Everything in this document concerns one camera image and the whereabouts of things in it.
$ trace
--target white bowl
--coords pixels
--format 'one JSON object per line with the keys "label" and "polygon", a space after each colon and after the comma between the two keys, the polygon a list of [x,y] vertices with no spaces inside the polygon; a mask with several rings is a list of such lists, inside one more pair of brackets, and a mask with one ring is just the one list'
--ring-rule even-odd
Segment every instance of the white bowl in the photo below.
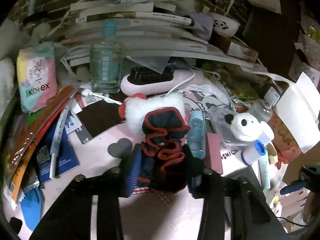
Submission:
{"label": "white bowl", "polygon": [[209,15],[213,19],[213,31],[225,37],[236,34],[240,23],[217,13],[209,13]]}

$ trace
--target white marker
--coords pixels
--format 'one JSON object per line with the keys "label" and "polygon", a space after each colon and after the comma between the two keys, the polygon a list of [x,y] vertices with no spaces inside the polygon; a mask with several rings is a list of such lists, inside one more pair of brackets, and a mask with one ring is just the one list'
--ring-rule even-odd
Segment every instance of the white marker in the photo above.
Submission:
{"label": "white marker", "polygon": [[56,173],[56,163],[57,163],[57,157],[59,154],[59,148],[60,148],[60,142],[61,142],[61,136],[64,129],[64,125],[66,123],[67,115],[69,113],[70,107],[72,105],[73,98],[69,100],[69,102],[66,104],[66,106],[63,108],[63,110],[60,113],[58,123],[56,126],[56,130],[54,131],[51,148],[50,148],[50,155],[51,155],[51,164],[50,164],[50,174],[49,178],[54,179],[55,173]]}

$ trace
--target bottle label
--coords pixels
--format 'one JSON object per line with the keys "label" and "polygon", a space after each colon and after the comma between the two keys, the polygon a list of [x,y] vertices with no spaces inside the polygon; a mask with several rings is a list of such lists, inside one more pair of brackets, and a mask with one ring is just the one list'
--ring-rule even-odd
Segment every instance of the bottle label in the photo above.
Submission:
{"label": "bottle label", "polygon": [[101,52],[99,59],[100,83],[116,84],[120,79],[121,53]]}

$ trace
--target gray heart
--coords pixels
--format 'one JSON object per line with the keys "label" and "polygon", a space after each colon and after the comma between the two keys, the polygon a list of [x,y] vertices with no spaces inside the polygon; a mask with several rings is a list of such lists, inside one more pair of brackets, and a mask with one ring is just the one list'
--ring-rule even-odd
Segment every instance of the gray heart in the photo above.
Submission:
{"label": "gray heart", "polygon": [[118,142],[111,143],[108,147],[108,153],[115,158],[127,158],[131,152],[132,142],[128,138],[121,138]]}

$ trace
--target blue pamphlet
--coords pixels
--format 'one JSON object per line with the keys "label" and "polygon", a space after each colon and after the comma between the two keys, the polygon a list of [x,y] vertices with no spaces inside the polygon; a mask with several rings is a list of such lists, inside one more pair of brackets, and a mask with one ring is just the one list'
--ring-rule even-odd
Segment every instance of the blue pamphlet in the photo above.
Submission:
{"label": "blue pamphlet", "polygon": [[[56,119],[52,125],[49,127],[48,131],[40,141],[36,149],[37,161],[39,165],[38,178],[40,184],[45,183],[50,180],[50,164],[51,156],[49,155],[49,150],[51,148],[51,143],[54,135],[54,131],[57,126]],[[56,176],[59,176],[79,165],[78,159],[76,158],[75,152],[69,142],[66,129],[63,129],[61,143],[59,148],[59,156],[57,158],[56,165]]]}

